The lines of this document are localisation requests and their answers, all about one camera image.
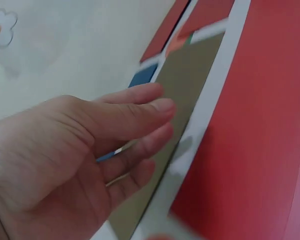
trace white flower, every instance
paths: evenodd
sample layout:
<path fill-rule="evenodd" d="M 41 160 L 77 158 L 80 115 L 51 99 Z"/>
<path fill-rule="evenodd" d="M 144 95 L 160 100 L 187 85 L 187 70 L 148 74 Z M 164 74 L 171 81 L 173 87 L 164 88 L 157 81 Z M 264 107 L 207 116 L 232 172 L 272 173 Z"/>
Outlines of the white flower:
<path fill-rule="evenodd" d="M 14 12 L 6 13 L 0 9 L 0 48 L 5 48 L 11 43 L 14 36 L 12 28 L 16 25 L 17 19 Z"/>

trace white strip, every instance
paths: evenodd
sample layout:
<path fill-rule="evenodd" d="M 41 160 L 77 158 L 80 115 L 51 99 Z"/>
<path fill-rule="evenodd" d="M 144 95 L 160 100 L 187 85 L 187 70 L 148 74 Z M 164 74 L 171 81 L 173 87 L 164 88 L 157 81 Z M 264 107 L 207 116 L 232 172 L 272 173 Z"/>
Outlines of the white strip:
<path fill-rule="evenodd" d="M 250 0 L 236 0 L 233 5 L 220 49 L 194 108 L 190 122 L 182 136 L 172 163 L 153 196 L 152 202 L 138 225 L 132 240 L 143 240 L 156 233 L 166 233 L 176 239 L 201 239 L 191 234 L 184 226 L 181 227 L 176 220 L 167 217 L 167 215 L 216 107 L 240 40 L 249 6 Z"/>

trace white wall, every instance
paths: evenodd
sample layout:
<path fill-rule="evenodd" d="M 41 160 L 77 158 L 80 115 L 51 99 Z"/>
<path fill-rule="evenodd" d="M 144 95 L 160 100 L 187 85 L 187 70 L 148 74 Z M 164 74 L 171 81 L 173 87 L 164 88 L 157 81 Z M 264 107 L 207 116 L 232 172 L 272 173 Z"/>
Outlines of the white wall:
<path fill-rule="evenodd" d="M 0 49 L 0 119 L 54 96 L 126 88 L 174 0 L 0 0 L 18 14 Z"/>

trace red folder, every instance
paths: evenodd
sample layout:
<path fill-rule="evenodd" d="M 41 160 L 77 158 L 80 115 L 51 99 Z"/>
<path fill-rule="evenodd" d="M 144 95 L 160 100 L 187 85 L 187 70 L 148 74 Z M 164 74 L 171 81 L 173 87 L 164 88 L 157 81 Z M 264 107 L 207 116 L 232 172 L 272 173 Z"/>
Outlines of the red folder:
<path fill-rule="evenodd" d="M 198 0 L 179 35 L 188 36 L 203 27 L 227 18 L 234 2 L 235 0 Z"/>
<path fill-rule="evenodd" d="M 171 213 L 210 240 L 300 240 L 300 0 L 251 0 Z"/>

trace red surface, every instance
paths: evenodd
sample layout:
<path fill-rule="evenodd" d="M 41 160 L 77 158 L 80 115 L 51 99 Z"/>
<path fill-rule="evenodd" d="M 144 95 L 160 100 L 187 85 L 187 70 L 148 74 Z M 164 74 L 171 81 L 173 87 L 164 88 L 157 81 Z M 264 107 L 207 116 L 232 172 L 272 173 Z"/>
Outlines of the red surface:
<path fill-rule="evenodd" d="M 210 240 L 300 240 L 300 0 L 251 0 L 171 211 Z"/>
<path fill-rule="evenodd" d="M 229 16 L 235 0 L 198 0 L 189 19 L 180 32 L 187 36 Z"/>
<path fill-rule="evenodd" d="M 160 54 L 165 48 L 170 35 L 175 29 L 180 16 L 184 12 L 189 0 L 176 0 L 169 13 L 163 20 L 161 26 L 156 31 L 152 41 L 150 42 L 148 48 L 145 50 L 140 62 L 143 62 L 149 58 Z"/>

